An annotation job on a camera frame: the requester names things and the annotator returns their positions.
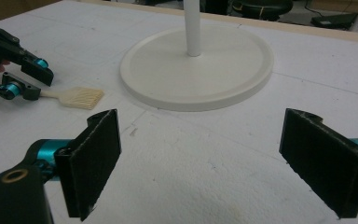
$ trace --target beige brush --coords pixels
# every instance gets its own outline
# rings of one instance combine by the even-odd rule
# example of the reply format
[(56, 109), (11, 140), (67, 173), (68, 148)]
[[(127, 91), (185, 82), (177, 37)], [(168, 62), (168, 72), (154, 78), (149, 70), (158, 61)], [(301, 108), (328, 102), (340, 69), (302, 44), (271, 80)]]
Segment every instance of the beige brush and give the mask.
[(103, 97), (103, 91), (73, 87), (67, 91), (41, 91), (40, 96), (57, 98), (62, 105), (67, 107), (92, 109)]

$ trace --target brass screw hole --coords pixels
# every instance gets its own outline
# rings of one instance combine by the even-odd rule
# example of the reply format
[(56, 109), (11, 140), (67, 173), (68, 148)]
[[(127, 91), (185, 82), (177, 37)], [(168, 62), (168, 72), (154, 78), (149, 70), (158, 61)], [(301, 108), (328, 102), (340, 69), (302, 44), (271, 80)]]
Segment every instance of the brass screw hole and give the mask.
[(4, 182), (5, 184), (11, 184), (11, 183), (14, 183), (16, 181), (23, 179), (27, 175), (28, 175), (27, 169), (14, 170), (14, 171), (11, 171), (11, 172), (5, 174), (2, 177), (2, 182)]

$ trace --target white round base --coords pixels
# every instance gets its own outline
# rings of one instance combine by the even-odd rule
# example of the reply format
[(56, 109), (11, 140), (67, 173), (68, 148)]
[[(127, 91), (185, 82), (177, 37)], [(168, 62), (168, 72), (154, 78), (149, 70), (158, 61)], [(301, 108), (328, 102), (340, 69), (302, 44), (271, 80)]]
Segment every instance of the white round base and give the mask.
[(136, 44), (120, 66), (129, 92), (141, 102), (174, 111), (205, 111), (239, 103), (261, 90), (272, 72), (267, 43), (247, 31), (202, 26), (201, 55), (186, 54), (185, 28)]

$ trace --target white table surface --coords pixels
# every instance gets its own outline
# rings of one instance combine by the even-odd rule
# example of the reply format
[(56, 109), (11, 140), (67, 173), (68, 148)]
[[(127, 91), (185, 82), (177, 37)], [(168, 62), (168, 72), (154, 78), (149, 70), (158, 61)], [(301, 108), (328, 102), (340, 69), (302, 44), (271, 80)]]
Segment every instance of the white table surface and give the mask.
[[(91, 111), (54, 99), (0, 98), (0, 173), (21, 161), (34, 141), (75, 138), (87, 117), (116, 108), (122, 154), (85, 223), (358, 223), (337, 220), (279, 153), (287, 107), (358, 137), (358, 42), (205, 19), (201, 24), (238, 27), (269, 43), (275, 64), (267, 86), (214, 111), (158, 110), (125, 90), (120, 61), (147, 36), (184, 26), (183, 16), (62, 1), (0, 21), (55, 73), (50, 88), (34, 84), (105, 92)], [(16, 64), (7, 71), (27, 77)], [(60, 183), (45, 188), (55, 222), (79, 223), (67, 216)]]

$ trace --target lamp base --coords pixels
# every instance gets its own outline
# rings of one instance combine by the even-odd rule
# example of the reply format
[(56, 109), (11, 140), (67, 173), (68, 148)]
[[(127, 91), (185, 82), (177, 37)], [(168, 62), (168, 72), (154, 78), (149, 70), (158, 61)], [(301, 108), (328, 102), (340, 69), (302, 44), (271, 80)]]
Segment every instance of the lamp base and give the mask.
[(128, 91), (138, 100), (174, 111), (205, 111), (239, 103), (261, 90), (272, 72), (266, 42), (247, 31), (205, 25), (201, 55), (186, 54), (185, 28), (136, 44), (120, 66)]

